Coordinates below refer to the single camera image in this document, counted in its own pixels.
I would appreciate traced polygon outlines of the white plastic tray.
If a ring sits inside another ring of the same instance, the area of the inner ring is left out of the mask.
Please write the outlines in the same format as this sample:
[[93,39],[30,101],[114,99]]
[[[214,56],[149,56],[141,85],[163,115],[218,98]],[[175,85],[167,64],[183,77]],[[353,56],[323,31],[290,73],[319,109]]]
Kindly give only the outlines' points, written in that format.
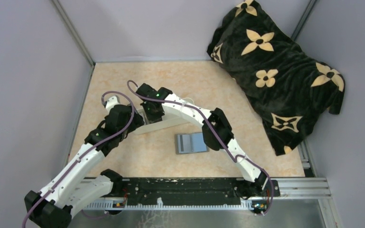
[[144,118],[144,125],[133,131],[133,134],[135,135],[158,131],[161,129],[188,123],[188,121],[186,121],[185,119],[173,114],[165,114],[164,116],[162,116],[161,121],[155,123],[149,123],[149,120],[146,117],[144,109],[140,108],[137,109],[137,111]]

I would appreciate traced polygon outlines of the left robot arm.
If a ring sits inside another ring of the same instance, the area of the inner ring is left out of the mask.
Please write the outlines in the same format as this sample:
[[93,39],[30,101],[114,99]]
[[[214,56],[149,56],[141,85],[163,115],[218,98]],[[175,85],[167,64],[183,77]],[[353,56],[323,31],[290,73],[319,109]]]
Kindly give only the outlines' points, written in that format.
[[106,169],[91,183],[78,188],[86,174],[100,163],[129,133],[143,126],[143,117],[133,105],[115,104],[108,115],[89,132],[79,151],[65,168],[38,192],[30,191],[24,201],[27,220],[41,228],[66,228],[73,217],[96,199],[124,192],[123,177]]

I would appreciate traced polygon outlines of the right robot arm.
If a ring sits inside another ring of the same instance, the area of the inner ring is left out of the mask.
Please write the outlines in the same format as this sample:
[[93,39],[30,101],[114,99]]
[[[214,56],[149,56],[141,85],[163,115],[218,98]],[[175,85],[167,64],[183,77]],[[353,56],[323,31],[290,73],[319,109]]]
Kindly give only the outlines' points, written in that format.
[[148,84],[142,84],[135,91],[130,91],[149,104],[149,110],[173,114],[200,127],[205,144],[214,151],[223,150],[240,170],[244,180],[249,182],[249,191],[255,196],[262,195],[268,187],[273,186],[270,175],[254,163],[240,147],[232,132],[232,127],[224,112],[215,108],[205,109],[186,102],[171,90],[160,88],[154,90]]

